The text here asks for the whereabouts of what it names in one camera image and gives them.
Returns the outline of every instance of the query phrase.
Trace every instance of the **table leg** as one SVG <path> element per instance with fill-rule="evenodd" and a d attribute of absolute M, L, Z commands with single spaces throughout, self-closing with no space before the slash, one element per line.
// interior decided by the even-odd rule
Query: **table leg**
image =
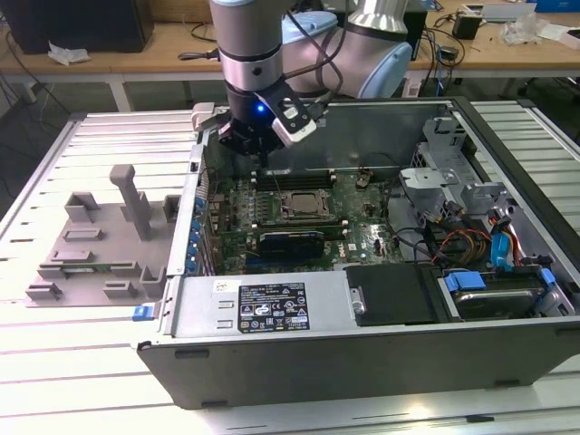
<path fill-rule="evenodd" d="M 109 82 L 112 96 L 117 103 L 118 111 L 133 111 L 133 104 L 129 99 L 127 93 L 127 83 L 124 82 Z"/>
<path fill-rule="evenodd" d="M 193 88 L 191 82 L 181 82 L 183 84 L 183 92 L 185 93 L 185 101 L 187 103 L 193 102 Z"/>
<path fill-rule="evenodd" d="M 423 83 L 424 74 L 409 71 L 405 76 L 405 84 L 402 88 L 402 98 L 417 98 Z"/>
<path fill-rule="evenodd" d="M 20 98 L 24 100 L 27 104 L 36 103 L 36 95 L 33 92 L 34 83 L 13 83 L 12 87 L 18 93 Z"/>
<path fill-rule="evenodd" d="M 511 88 L 515 82 L 516 82 L 516 79 L 513 79 L 513 78 L 506 79 L 506 81 L 504 82 L 504 87 L 501 89 L 501 93 L 499 94 L 499 96 L 501 98 L 508 98 L 509 91 L 511 90 Z"/>

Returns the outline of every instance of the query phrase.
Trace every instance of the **motherboard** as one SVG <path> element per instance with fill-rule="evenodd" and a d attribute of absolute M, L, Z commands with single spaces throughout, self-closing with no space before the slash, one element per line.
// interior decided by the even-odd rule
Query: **motherboard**
<path fill-rule="evenodd" d="M 403 262 L 384 216 L 385 186 L 360 170 L 220 180 L 209 198 L 217 274 Z"/>

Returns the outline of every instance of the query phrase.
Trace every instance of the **gray post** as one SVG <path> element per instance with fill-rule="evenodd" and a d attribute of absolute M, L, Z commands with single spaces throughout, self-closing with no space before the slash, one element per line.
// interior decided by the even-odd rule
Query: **gray post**
<path fill-rule="evenodd" d="M 111 183 L 119 188 L 123 196 L 127 212 L 131 217 L 139 238 L 141 240 L 147 240 L 151 227 L 147 216 L 141 213 L 141 201 L 139 193 L 133 183 L 134 177 L 135 168 L 133 168 L 133 165 L 115 165 L 109 175 Z"/>

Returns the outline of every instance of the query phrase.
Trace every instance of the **computer case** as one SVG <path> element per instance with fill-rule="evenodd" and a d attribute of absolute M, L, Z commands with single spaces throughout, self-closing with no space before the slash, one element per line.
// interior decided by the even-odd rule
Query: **computer case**
<path fill-rule="evenodd" d="M 89 52 L 141 52 L 153 33 L 149 0 L 0 0 L 14 40 L 27 54 L 48 42 Z"/>
<path fill-rule="evenodd" d="M 323 7 L 325 11 L 332 12 L 338 17 L 338 24 L 344 24 L 344 0 L 323 0 Z M 352 12 L 356 8 L 354 2 L 350 3 L 349 10 Z M 421 34 L 425 27 L 425 20 L 427 20 L 427 9 L 421 3 L 421 0 L 409 0 L 407 9 L 403 16 L 403 22 L 407 26 L 407 42 L 411 45 L 413 52 L 411 59 L 414 61 L 419 52 L 421 45 Z"/>

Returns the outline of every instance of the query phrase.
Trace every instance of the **aluminum extrusion table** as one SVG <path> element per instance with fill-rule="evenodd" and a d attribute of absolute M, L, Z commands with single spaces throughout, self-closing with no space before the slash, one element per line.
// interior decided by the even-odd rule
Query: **aluminum extrusion table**
<path fill-rule="evenodd" d="M 578 222 L 580 201 L 566 193 L 580 182 L 571 142 L 534 109 L 509 101 L 475 106 Z M 0 433 L 580 431 L 580 357 L 531 387 L 184 411 L 131 349 L 154 323 L 132 322 L 128 307 L 25 308 L 24 289 L 61 231 L 63 204 L 74 190 L 89 189 L 100 203 L 121 202 L 108 174 L 113 164 L 132 163 L 137 188 L 150 200 L 180 193 L 195 137 L 189 118 L 188 111 L 165 111 L 70 121 L 0 224 Z"/>

